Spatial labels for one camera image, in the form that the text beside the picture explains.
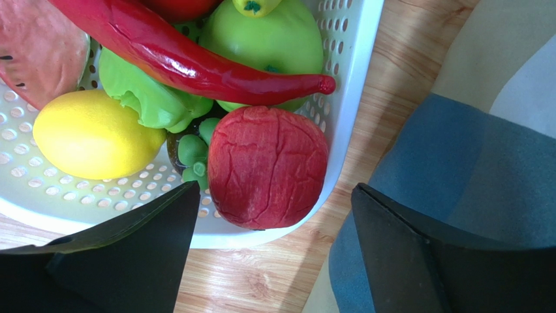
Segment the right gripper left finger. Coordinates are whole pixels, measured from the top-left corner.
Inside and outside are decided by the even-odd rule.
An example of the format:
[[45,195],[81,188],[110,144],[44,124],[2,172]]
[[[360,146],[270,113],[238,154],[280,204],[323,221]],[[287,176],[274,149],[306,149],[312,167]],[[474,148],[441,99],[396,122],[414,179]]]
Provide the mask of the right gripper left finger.
[[172,312],[200,188],[185,183],[47,245],[1,251],[2,312]]

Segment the yellow banana bunch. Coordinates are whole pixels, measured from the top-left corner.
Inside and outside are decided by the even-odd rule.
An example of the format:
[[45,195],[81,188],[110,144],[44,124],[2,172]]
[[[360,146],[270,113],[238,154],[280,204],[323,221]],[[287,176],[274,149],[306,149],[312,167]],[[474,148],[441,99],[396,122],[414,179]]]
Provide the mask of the yellow banana bunch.
[[272,12],[282,0],[232,0],[236,10],[250,18],[261,18]]

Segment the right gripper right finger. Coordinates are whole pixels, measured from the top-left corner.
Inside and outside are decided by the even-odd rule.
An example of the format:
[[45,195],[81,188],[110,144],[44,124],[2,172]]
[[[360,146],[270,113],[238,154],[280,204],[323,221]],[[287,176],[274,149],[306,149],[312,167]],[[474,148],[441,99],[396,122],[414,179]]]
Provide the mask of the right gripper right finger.
[[377,312],[554,312],[555,248],[476,235],[360,183],[352,214]]

